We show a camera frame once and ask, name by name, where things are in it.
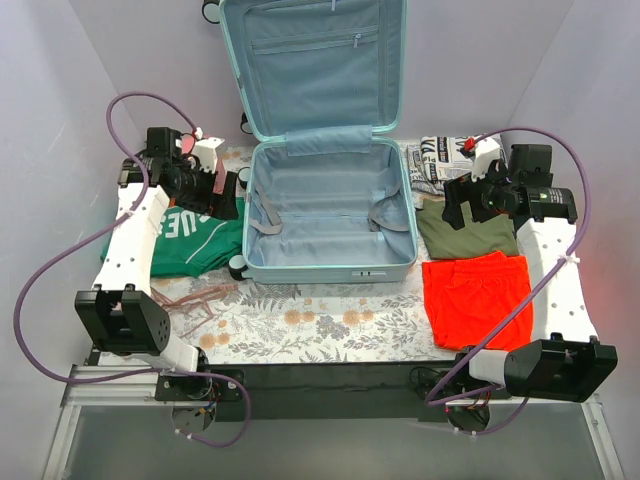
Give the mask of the pink toiletry case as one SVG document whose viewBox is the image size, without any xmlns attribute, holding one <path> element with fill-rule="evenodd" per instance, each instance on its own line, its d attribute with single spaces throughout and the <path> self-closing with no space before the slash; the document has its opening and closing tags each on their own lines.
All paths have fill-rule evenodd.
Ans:
<svg viewBox="0 0 640 480">
<path fill-rule="evenodd" d="M 187 161 L 190 163 L 190 165 L 192 167 L 194 167 L 194 168 L 197 168 L 195 166 L 194 159 L 191 157 L 191 149 L 193 147 L 194 142 L 195 142 L 195 139 L 192 136 L 187 135 L 187 134 L 184 134 L 182 136 L 182 138 L 181 138 L 182 153 L 187 155 Z M 218 156 L 222 160 L 222 155 L 219 152 L 218 152 Z M 215 184 L 214 184 L 214 187 L 213 187 L 213 192 L 214 193 L 221 193 L 222 192 L 223 187 L 224 187 L 225 177 L 226 177 L 226 169 L 225 169 L 224 172 L 216 173 Z"/>
</svg>

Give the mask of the light blue suitcase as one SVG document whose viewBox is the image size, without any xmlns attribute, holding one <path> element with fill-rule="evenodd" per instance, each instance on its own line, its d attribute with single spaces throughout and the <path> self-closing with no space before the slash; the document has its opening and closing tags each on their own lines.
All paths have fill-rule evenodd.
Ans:
<svg viewBox="0 0 640 480">
<path fill-rule="evenodd" d="M 414 265 L 401 114 L 403 1 L 216 1 L 252 134 L 242 251 L 261 284 L 385 283 Z"/>
</svg>

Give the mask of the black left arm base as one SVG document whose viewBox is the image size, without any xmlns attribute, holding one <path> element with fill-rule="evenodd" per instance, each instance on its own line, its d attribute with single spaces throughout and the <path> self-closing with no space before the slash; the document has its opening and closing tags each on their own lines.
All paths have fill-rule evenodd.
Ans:
<svg viewBox="0 0 640 480">
<path fill-rule="evenodd" d="M 162 402 L 235 402 L 242 399 L 242 393 L 230 380 L 185 374 L 161 374 L 156 384 L 154 399 Z"/>
</svg>

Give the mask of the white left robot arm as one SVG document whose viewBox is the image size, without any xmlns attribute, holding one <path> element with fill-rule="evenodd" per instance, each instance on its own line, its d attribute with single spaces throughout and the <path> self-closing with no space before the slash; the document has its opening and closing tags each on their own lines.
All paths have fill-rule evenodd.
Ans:
<svg viewBox="0 0 640 480">
<path fill-rule="evenodd" d="M 237 218 L 236 177 L 227 173 L 223 191 L 215 192 L 223 139 L 195 132 L 185 147 L 183 136 L 168 127 L 150 127 L 144 149 L 123 161 L 119 224 L 91 289 L 77 292 L 75 310 L 99 351 L 181 372 L 180 390 L 200 400 L 211 392 L 213 377 L 199 366 L 197 348 L 173 333 L 168 313 L 152 298 L 152 258 L 171 204 L 188 213 Z"/>
</svg>

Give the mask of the green Guess t-shirt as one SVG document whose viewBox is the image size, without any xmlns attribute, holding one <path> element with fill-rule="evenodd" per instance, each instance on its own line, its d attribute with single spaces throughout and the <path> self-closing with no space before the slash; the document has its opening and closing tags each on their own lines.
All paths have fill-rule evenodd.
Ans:
<svg viewBox="0 0 640 480">
<path fill-rule="evenodd" d="M 121 288 L 138 287 L 151 277 L 198 277 L 241 253 L 244 201 L 236 199 L 239 218 L 219 220 L 181 207 L 164 207 L 164 195 L 139 207 L 117 227 L 96 281 Z"/>
</svg>

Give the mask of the newspaper print garment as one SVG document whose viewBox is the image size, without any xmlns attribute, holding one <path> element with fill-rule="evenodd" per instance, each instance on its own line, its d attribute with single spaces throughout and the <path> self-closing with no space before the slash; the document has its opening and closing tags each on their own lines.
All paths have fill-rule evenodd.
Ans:
<svg viewBox="0 0 640 480">
<path fill-rule="evenodd" d="M 422 137 L 406 148 L 411 190 L 415 194 L 444 194 L 444 183 L 470 173 L 473 160 L 461 153 L 466 136 Z"/>
</svg>

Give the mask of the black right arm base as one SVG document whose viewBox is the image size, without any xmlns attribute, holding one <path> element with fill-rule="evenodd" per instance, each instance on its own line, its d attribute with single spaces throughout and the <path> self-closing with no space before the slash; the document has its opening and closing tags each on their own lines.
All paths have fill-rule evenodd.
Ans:
<svg viewBox="0 0 640 480">
<path fill-rule="evenodd" d="M 447 373 L 447 368 L 418 365 L 409 371 L 409 383 L 420 399 L 429 399 L 430 401 L 462 394 L 464 394 L 465 398 L 479 399 L 502 390 L 501 386 L 492 382 L 474 379 L 466 370 L 462 370 L 435 394 L 430 394 Z"/>
</svg>

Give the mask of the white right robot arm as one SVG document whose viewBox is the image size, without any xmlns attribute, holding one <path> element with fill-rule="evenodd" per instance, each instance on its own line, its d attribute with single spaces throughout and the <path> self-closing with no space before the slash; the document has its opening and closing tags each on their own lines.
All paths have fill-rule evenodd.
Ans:
<svg viewBox="0 0 640 480">
<path fill-rule="evenodd" d="M 488 384 L 512 396 L 582 403 L 618 363 L 615 347 L 600 342 L 583 298 L 574 243 L 577 226 L 573 193 L 552 184 L 552 148 L 515 144 L 509 160 L 491 138 L 469 138 L 460 152 L 470 172 L 444 185 L 443 219 L 464 227 L 462 207 L 484 223 L 499 215 L 514 223 L 516 242 L 529 268 L 534 310 L 530 339 L 519 348 L 473 348 L 457 357 L 454 389 L 475 397 Z"/>
</svg>

